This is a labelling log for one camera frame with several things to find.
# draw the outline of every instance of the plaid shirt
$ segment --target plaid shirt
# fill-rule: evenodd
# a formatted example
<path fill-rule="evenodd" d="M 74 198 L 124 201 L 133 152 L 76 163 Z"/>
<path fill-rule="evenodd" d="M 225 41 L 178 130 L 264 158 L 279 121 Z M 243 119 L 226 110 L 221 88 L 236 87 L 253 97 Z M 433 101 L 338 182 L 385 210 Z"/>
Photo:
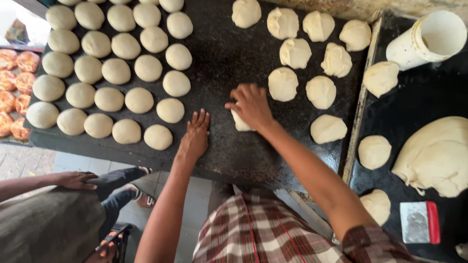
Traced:
<path fill-rule="evenodd" d="M 340 251 L 275 197 L 239 194 L 205 221 L 194 263 L 407 263 L 405 246 L 378 226 L 350 229 Z"/>

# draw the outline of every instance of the white plastic container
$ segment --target white plastic container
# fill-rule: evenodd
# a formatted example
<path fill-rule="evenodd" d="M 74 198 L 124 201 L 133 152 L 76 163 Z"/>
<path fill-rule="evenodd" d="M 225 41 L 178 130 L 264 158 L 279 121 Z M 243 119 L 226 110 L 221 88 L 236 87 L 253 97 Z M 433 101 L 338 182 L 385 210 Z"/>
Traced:
<path fill-rule="evenodd" d="M 390 42 L 387 60 L 398 64 L 401 71 L 441 62 L 460 52 L 466 40 L 463 20 L 452 12 L 437 11 L 423 16 Z"/>

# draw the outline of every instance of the person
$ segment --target person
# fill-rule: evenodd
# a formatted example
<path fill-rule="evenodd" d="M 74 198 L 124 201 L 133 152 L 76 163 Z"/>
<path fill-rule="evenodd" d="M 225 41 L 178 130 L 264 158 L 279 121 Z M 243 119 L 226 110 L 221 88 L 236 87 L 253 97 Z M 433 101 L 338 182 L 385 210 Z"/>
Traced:
<path fill-rule="evenodd" d="M 57 187 L 29 198 L 0 204 L 0 257 L 5 263 L 107 262 L 115 248 L 100 258 L 94 253 L 111 231 L 119 211 L 131 200 L 150 208 L 155 199 L 130 182 L 152 173 L 134 167 L 96 176 L 91 172 L 64 172 L 5 180 L 0 202 L 42 187 Z M 125 189 L 111 194 L 125 185 Z"/>
<path fill-rule="evenodd" d="M 382 230 L 358 196 L 272 116 L 266 90 L 240 84 L 227 103 L 286 160 L 329 218 L 342 251 L 310 228 L 274 195 L 241 193 L 228 198 L 204 222 L 193 262 L 416 262 L 405 246 Z M 195 112 L 164 189 L 141 237 L 135 263 L 173 262 L 190 174 L 208 146 L 210 115 Z"/>

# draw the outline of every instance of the hand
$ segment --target hand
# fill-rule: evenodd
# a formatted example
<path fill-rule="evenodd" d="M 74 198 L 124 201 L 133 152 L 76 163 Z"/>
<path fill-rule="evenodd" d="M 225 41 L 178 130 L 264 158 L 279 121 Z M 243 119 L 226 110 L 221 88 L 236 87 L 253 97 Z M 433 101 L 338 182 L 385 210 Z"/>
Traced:
<path fill-rule="evenodd" d="M 109 247 L 105 244 L 100 250 L 92 253 L 85 263 L 112 263 L 116 251 L 117 246 Z"/>
<path fill-rule="evenodd" d="M 192 162 L 203 155 L 208 148 L 208 125 L 210 124 L 210 114 L 205 113 L 204 109 L 200 110 L 200 116 L 195 111 L 192 116 L 192 122 L 187 123 L 187 132 L 182 138 L 182 141 L 177 151 L 177 156 L 188 158 Z"/>
<path fill-rule="evenodd" d="M 51 175 L 53 183 L 69 189 L 95 190 L 95 184 L 86 183 L 89 179 L 97 178 L 97 175 L 91 172 L 64 172 Z"/>
<path fill-rule="evenodd" d="M 259 133 L 275 122 L 268 107 L 265 88 L 242 83 L 231 91 L 231 98 L 236 99 L 237 104 L 228 102 L 224 108 L 237 112 L 244 122 Z"/>

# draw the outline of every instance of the black countertop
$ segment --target black countertop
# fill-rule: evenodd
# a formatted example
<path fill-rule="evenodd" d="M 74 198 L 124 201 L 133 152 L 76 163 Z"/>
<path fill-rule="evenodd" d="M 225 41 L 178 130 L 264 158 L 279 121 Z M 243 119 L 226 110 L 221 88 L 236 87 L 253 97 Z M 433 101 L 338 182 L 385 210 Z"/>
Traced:
<path fill-rule="evenodd" d="M 387 45 L 415 21 L 384 13 L 374 63 L 386 61 Z M 434 189 L 420 196 L 390 170 L 405 141 L 424 125 L 446 116 L 468 117 L 468 46 L 442 63 L 429 63 L 400 72 L 398 86 L 377 99 L 367 93 L 358 143 L 369 135 L 382 135 L 392 145 L 389 161 L 376 170 L 362 167 L 357 159 L 349 185 L 359 195 L 373 189 L 386 192 L 391 213 L 383 228 L 402 240 L 400 202 L 434 201 L 439 212 L 441 244 L 409 244 L 416 256 L 447 263 L 466 262 L 455 246 L 468 240 L 468 191 L 456 198 L 440 197 Z"/>
<path fill-rule="evenodd" d="M 133 8 L 137 3 L 138 0 L 134 0 L 129 6 Z M 106 14 L 111 5 L 107 1 L 99 6 Z M 256 82 L 267 87 L 268 75 L 275 68 L 282 66 L 279 60 L 279 48 L 283 41 L 271 36 L 266 26 L 268 13 L 277 5 L 263 1 L 260 2 L 260 5 L 262 7 L 260 22 L 249 29 L 240 29 L 234 25 L 231 19 L 232 1 L 186 1 L 182 11 L 192 20 L 193 34 L 184 40 L 176 40 L 168 34 L 169 44 L 182 43 L 187 46 L 193 56 L 191 67 L 184 71 L 191 81 L 191 90 L 186 96 L 178 98 L 185 106 L 185 115 L 182 121 L 177 124 L 167 124 L 158 117 L 154 108 L 146 114 L 131 113 L 125 106 L 118 112 L 106 113 L 114 121 L 124 118 L 137 121 L 142 127 L 142 132 L 153 124 L 168 127 L 174 136 L 174 142 L 167 150 L 153 150 L 143 140 L 131 145 L 121 145 L 112 137 L 94 139 L 87 134 L 67 136 L 57 126 L 42 130 L 33 128 L 26 123 L 26 127 L 34 130 L 31 141 L 36 146 L 58 151 L 131 164 L 144 162 L 145 165 L 155 169 L 169 170 L 191 113 L 205 108 L 211 114 L 211 135 L 208 150 L 197 163 L 197 176 L 230 183 L 305 191 L 285 161 L 271 145 L 255 132 L 238 132 L 234 127 L 231 112 L 224 109 L 224 104 L 230 101 L 230 91 L 237 87 L 238 83 Z M 168 32 L 165 24 L 168 14 L 161 7 L 160 10 L 162 13 L 160 27 Z M 307 12 L 296 10 L 296 13 L 299 15 L 300 25 L 302 25 L 302 20 Z M 327 43 L 334 42 L 344 45 L 338 39 L 338 35 L 346 21 L 335 18 L 335 22 L 333 33 L 324 43 L 310 42 L 301 26 L 298 38 L 304 38 L 310 43 L 312 57 L 306 69 L 294 70 L 299 79 L 298 94 L 295 99 L 289 102 L 275 101 L 270 95 L 268 95 L 268 100 L 274 117 L 286 130 L 316 153 L 332 169 L 338 171 L 344 165 L 346 157 L 367 49 L 360 52 L 350 52 L 353 62 L 350 73 L 340 79 L 331 77 L 337 89 L 335 102 L 328 110 L 316 109 L 307 99 L 305 86 L 311 78 L 324 75 L 320 63 L 323 61 Z M 107 20 L 100 31 L 106 33 L 110 38 L 118 33 Z M 139 40 L 141 31 L 142 28 L 137 26 L 130 34 Z M 81 39 L 87 30 L 78 25 L 73 32 Z M 151 53 L 142 47 L 141 54 Z M 72 55 L 72 58 L 76 60 L 82 55 L 84 52 L 80 48 L 76 54 Z M 171 68 L 166 63 L 164 52 L 153 55 L 163 65 L 163 74 L 158 81 L 148 83 L 140 80 L 134 73 L 135 60 L 133 59 L 127 60 L 132 69 L 132 78 L 128 83 L 116 86 L 102 79 L 94 87 L 116 87 L 123 93 L 133 87 L 144 87 L 154 95 L 155 103 L 168 98 L 169 95 L 162 88 L 162 78 Z M 115 57 L 112 53 L 101 61 Z M 38 75 L 43 73 L 44 70 L 40 68 Z M 77 81 L 74 73 L 64 79 L 67 87 Z M 71 108 L 65 96 L 54 104 L 60 111 Z M 102 111 L 93 106 L 86 109 L 85 112 L 91 114 Z M 310 136 L 310 125 L 317 117 L 325 113 L 344 120 L 348 126 L 348 136 L 345 139 L 324 145 L 313 142 Z"/>

